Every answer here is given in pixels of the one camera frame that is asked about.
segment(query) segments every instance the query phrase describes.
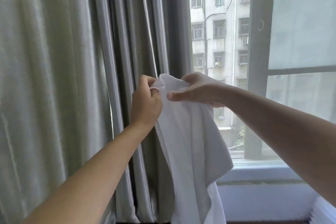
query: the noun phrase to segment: gray curtain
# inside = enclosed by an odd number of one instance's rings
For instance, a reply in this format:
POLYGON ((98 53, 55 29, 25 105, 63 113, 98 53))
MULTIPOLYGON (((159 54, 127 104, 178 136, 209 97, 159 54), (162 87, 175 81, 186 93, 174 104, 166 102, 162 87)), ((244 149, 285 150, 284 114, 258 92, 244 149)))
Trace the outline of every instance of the gray curtain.
MULTIPOLYGON (((21 222, 128 125, 141 74, 190 72, 190 35, 188 0, 0 0, 0 223, 21 222)), ((102 223, 167 222, 173 207, 152 131, 102 223)))

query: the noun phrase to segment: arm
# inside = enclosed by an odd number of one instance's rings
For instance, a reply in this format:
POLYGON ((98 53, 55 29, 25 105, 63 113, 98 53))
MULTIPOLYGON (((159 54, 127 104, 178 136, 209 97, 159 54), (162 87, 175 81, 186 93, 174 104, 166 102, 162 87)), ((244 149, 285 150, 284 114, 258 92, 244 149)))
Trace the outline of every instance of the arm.
POLYGON ((222 84, 201 73, 182 79, 191 86, 182 93, 169 93, 168 99, 230 108, 288 166, 336 207, 335 124, 222 84))
POLYGON ((141 76, 133 94, 131 124, 34 209, 24 224, 100 223, 128 161, 161 113, 159 91, 149 90, 154 81, 141 76))

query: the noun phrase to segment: forearm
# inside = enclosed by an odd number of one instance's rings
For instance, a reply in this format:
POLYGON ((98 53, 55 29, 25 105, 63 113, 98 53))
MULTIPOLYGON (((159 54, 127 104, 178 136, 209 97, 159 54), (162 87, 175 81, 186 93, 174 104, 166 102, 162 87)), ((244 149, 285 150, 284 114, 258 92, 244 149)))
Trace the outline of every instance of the forearm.
POLYGON ((336 206, 336 125, 232 87, 216 87, 230 108, 298 175, 336 206))
POLYGON ((129 159, 147 133, 143 128, 125 128, 23 223, 99 223, 129 159))

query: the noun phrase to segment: white cloth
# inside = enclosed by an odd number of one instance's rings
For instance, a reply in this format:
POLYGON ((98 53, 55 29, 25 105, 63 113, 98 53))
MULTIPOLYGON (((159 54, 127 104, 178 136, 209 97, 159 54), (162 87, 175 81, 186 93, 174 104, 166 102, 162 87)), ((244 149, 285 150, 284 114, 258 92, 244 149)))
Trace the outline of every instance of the white cloth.
POLYGON ((232 159, 213 120, 212 108, 171 102, 169 91, 189 84, 161 74, 152 88, 160 91, 162 113, 155 124, 174 184, 172 224, 223 224, 225 216, 216 180, 229 171, 232 159))

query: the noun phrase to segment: hand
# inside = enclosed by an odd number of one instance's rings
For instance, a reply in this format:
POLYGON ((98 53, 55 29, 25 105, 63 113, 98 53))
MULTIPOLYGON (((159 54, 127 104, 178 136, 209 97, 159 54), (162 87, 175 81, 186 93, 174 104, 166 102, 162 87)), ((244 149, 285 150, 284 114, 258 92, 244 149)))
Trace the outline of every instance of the hand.
POLYGON ((162 111, 159 91, 149 89, 155 81, 153 77, 142 75, 132 95, 131 125, 143 128, 147 133, 154 127, 162 111))
POLYGON ((170 101, 191 101, 210 104, 212 107, 224 107, 216 94, 216 88, 225 84, 216 81, 200 72, 187 74, 181 78, 190 84, 183 92, 169 92, 167 98, 170 101))

